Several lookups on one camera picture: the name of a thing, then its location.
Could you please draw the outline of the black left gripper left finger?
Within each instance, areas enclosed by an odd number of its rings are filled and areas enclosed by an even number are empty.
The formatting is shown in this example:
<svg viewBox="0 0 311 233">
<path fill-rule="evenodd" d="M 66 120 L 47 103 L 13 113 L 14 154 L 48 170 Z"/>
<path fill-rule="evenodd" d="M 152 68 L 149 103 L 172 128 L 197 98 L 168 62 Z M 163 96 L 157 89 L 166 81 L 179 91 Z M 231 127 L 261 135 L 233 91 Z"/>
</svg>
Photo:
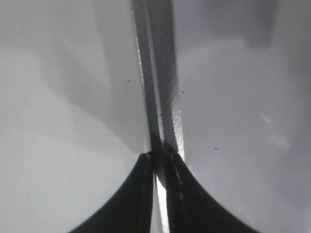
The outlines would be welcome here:
<svg viewBox="0 0 311 233">
<path fill-rule="evenodd" d="M 149 233 L 153 209 L 153 159 L 138 157 L 116 193 L 73 233 Z"/>
</svg>

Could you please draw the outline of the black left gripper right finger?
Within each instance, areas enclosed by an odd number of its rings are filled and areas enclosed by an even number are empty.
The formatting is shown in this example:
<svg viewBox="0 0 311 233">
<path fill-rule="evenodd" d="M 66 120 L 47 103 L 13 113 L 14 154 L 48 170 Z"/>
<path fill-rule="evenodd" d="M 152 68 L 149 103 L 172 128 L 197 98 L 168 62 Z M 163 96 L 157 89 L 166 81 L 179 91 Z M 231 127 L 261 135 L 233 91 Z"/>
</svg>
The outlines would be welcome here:
<svg viewBox="0 0 311 233">
<path fill-rule="evenodd" d="M 221 206 L 198 183 L 173 148 L 167 148 L 164 158 L 170 232 L 256 232 Z"/>
</svg>

